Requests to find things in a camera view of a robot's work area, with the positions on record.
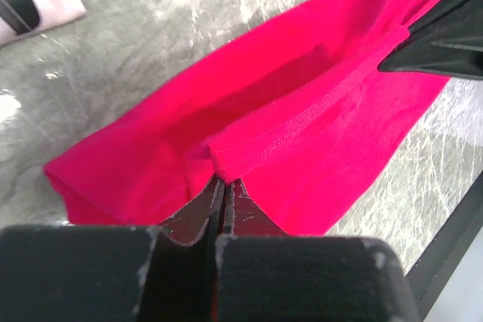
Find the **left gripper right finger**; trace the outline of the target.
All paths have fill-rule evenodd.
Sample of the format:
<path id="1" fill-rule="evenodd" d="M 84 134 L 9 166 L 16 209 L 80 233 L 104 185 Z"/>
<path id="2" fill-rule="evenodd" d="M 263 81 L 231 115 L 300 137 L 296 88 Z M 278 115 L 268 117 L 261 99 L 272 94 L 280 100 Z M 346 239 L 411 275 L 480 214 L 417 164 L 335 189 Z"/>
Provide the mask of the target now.
<path id="1" fill-rule="evenodd" d="M 225 233 L 239 236 L 287 236 L 251 199 L 244 183 L 236 180 L 226 192 Z"/>

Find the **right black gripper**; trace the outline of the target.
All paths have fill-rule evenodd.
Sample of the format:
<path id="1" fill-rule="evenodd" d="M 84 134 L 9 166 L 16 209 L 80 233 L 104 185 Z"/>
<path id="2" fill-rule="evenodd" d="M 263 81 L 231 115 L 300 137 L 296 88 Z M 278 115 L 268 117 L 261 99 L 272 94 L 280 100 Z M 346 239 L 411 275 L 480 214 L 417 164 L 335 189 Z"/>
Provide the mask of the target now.
<path id="1" fill-rule="evenodd" d="M 411 25 L 410 33 L 379 71 L 482 80 L 482 0 L 441 0 Z"/>

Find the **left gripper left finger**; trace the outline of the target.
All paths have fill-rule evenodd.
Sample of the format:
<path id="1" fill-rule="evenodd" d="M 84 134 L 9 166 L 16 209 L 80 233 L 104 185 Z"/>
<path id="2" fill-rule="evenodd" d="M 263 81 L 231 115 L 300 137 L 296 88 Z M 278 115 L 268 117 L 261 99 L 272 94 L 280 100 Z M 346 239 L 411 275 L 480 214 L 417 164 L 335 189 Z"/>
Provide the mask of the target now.
<path id="1" fill-rule="evenodd" d="M 224 182 L 211 177 L 198 195 L 160 223 L 162 231 L 170 241 L 182 247 L 197 244 L 208 230 L 210 220 L 214 220 L 215 229 L 217 229 L 224 192 Z"/>

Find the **red t-shirt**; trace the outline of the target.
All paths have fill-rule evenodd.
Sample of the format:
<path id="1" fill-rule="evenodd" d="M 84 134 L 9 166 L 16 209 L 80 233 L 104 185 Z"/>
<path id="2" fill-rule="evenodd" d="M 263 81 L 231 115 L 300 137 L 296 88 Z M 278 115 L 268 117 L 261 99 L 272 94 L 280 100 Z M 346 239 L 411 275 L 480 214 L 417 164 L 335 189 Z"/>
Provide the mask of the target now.
<path id="1" fill-rule="evenodd" d="M 310 0 L 219 48 L 45 166 L 69 221 L 158 224 L 221 179 L 325 233 L 448 83 L 378 69 L 439 1 Z"/>

